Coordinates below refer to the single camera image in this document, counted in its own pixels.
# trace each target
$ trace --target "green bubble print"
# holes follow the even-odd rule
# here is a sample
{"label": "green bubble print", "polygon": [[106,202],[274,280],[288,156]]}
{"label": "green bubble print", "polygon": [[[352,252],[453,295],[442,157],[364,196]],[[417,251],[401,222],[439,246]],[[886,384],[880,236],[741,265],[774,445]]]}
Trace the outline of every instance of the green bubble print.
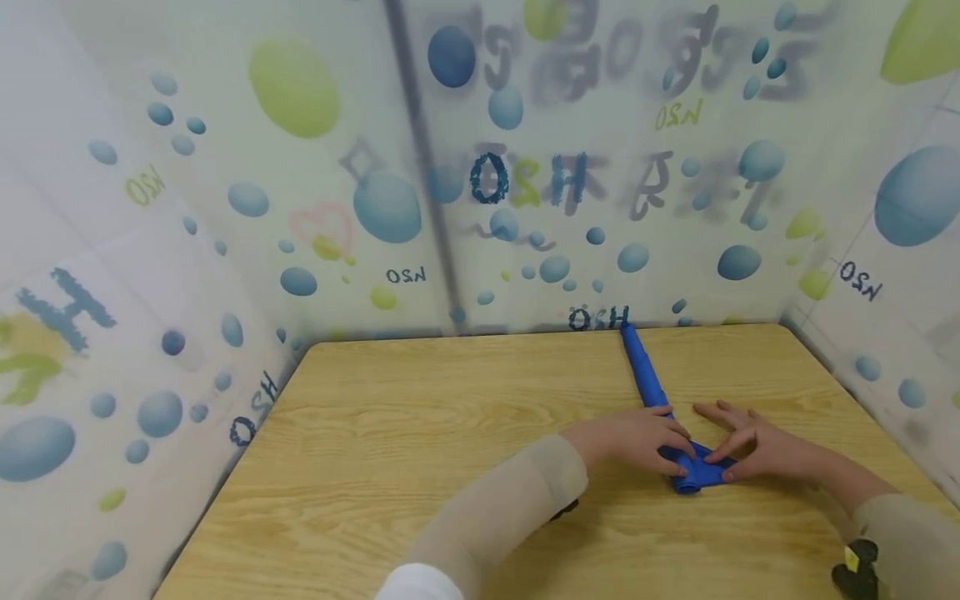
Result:
{"label": "green bubble print", "polygon": [[314,139],[333,129],[340,96],[326,62],[295,39],[271,39],[256,48],[247,73],[260,108],[295,137]]}

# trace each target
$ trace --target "beige sleeve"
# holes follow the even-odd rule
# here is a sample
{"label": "beige sleeve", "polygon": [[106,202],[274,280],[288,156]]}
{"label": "beige sleeve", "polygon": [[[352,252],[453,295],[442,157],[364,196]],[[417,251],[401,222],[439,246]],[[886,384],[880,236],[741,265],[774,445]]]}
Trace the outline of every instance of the beige sleeve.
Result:
{"label": "beige sleeve", "polygon": [[960,598],[960,528],[901,494],[884,494],[853,514],[861,538],[878,550],[876,576],[894,598]]}
{"label": "beige sleeve", "polygon": [[527,446],[447,502],[403,558],[445,573],[474,600],[483,578],[587,489],[587,467],[559,435]]}

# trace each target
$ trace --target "wood grain surface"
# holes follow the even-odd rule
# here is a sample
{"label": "wood grain surface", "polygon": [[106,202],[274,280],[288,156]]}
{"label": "wood grain surface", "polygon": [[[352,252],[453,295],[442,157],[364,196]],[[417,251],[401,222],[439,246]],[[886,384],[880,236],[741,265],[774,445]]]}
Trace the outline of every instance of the wood grain surface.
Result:
{"label": "wood grain surface", "polygon": [[[643,330],[677,418],[722,397],[956,511],[803,346],[773,324]],[[157,600],[372,598],[447,499],[538,438],[639,403],[615,331],[312,348]],[[616,465],[496,570],[493,600],[839,599],[842,547],[778,481],[679,497]]]}

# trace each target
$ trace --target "person's right hand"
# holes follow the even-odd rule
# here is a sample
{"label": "person's right hand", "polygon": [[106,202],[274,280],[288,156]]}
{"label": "person's right hand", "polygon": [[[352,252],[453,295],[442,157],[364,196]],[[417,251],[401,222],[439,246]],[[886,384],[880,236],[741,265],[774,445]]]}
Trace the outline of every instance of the person's right hand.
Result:
{"label": "person's right hand", "polygon": [[732,429],[730,436],[704,460],[716,463],[741,448],[750,455],[723,473],[724,481],[757,475],[780,475],[804,481],[816,478],[829,459],[829,450],[778,429],[753,409],[743,412],[724,400],[716,405],[696,403],[697,414]]}

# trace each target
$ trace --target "blue bubble print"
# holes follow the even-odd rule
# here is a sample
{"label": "blue bubble print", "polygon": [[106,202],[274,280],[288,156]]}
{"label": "blue bubble print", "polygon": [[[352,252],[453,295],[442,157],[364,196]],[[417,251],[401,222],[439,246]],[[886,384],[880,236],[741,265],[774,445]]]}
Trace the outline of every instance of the blue bubble print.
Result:
{"label": "blue bubble print", "polygon": [[195,133],[196,135],[203,135],[206,133],[206,123],[197,117],[187,117],[186,128],[190,130],[191,133]]}
{"label": "blue bubble print", "polygon": [[102,139],[92,140],[86,145],[90,155],[97,159],[97,162],[106,164],[106,166],[117,163],[117,151],[108,142]]}
{"label": "blue bubble print", "polygon": [[647,266],[650,252],[643,244],[628,244],[616,258],[616,266],[624,273],[636,273]]}
{"label": "blue bubble print", "polygon": [[255,183],[240,181],[230,186],[227,200],[233,210],[245,217],[262,217],[270,209],[270,199]]}
{"label": "blue bubble print", "polygon": [[293,296],[311,296],[317,291],[317,278],[303,267],[288,267],[280,274],[280,287]]}
{"label": "blue bubble print", "polygon": [[127,444],[124,457],[131,465],[139,465],[150,456],[150,445],[145,440],[133,440]]}
{"label": "blue bubble print", "polygon": [[491,121],[501,130],[515,130],[523,120],[523,96],[513,84],[492,92],[487,102]]}
{"label": "blue bubble print", "polygon": [[160,349],[170,356],[177,356],[183,352],[183,347],[185,346],[186,338],[175,329],[167,330],[164,332],[163,337],[160,338]]}
{"label": "blue bubble print", "polygon": [[162,102],[151,102],[147,107],[147,116],[161,127],[166,127],[174,122],[174,112]]}
{"label": "blue bubble print", "polygon": [[154,392],[140,402],[136,423],[151,438],[165,438],[177,431],[183,419],[183,402],[173,392]]}
{"label": "blue bubble print", "polygon": [[175,133],[170,138],[170,145],[173,146],[174,152],[180,156],[190,156],[197,149],[193,145],[193,140],[182,133]]}
{"label": "blue bubble print", "polygon": [[431,167],[426,174],[427,191],[430,198],[437,204],[451,204],[456,202],[464,193],[466,176],[453,165],[442,164]]}
{"label": "blue bubble print", "polygon": [[856,372],[867,381],[877,381],[880,379],[880,363],[870,354],[858,356],[853,361]]}
{"label": "blue bubble print", "polygon": [[897,389],[897,395],[900,396],[900,402],[910,408],[921,408],[926,404],[924,386],[916,379],[904,379]]}
{"label": "blue bubble print", "polygon": [[113,394],[101,392],[90,399],[90,412],[97,419],[106,419],[117,408],[117,399]]}
{"label": "blue bubble print", "polygon": [[151,75],[150,83],[156,91],[164,96],[173,96],[177,93],[177,80],[162,71],[157,71]]}
{"label": "blue bubble print", "polygon": [[220,334],[224,336],[224,341],[234,348],[243,346],[243,326],[233,313],[225,314],[220,320]]}
{"label": "blue bubble print", "polygon": [[556,283],[570,273],[570,261],[561,254],[548,256],[540,264],[540,278],[547,283]]}
{"label": "blue bubble print", "polygon": [[784,2],[783,6],[780,7],[774,16],[774,29],[779,32],[787,30],[793,25],[793,21],[796,18],[797,5],[792,2]]}
{"label": "blue bubble print", "polygon": [[218,372],[217,376],[213,378],[213,387],[217,389],[217,392],[225,392],[232,383],[233,377],[226,371]]}
{"label": "blue bubble print", "polygon": [[446,25],[430,38],[426,50],[430,72],[446,87],[462,87],[473,77],[477,57],[473,42],[464,30]]}
{"label": "blue bubble print", "polygon": [[210,409],[206,404],[194,404],[190,407],[190,420],[195,423],[202,423],[209,413]]}
{"label": "blue bubble print", "polygon": [[587,241],[594,246],[599,246],[607,241],[607,233],[603,228],[590,228],[587,230]]}
{"label": "blue bubble print", "polygon": [[685,158],[683,164],[680,165],[680,172],[684,177],[697,177],[697,174],[700,173],[700,161],[696,158]]}
{"label": "blue bubble print", "polygon": [[737,244],[720,254],[717,273],[724,279],[740,281],[756,273],[760,268],[760,253],[750,246]]}
{"label": "blue bubble print", "polygon": [[127,566],[127,547],[119,541],[108,541],[97,553],[90,566],[90,577],[94,581],[106,581]]}
{"label": "blue bubble print", "polygon": [[371,173],[353,192],[353,212],[367,233],[389,244],[403,244],[420,233],[420,203],[409,181]]}
{"label": "blue bubble print", "polygon": [[960,153],[927,146],[908,155],[876,192],[876,229],[894,246],[920,246],[943,233],[960,212]]}
{"label": "blue bubble print", "polygon": [[490,233],[498,240],[513,242],[520,233],[516,216],[510,208],[500,208],[490,218]]}
{"label": "blue bubble print", "polygon": [[33,481],[73,454],[77,441],[70,423],[56,417],[30,417],[0,434],[0,479]]}
{"label": "blue bubble print", "polygon": [[193,220],[193,217],[183,217],[183,228],[190,235],[197,234],[197,222]]}
{"label": "blue bubble print", "polygon": [[760,139],[740,155],[740,177],[747,181],[769,181],[780,174],[786,153],[780,144]]}

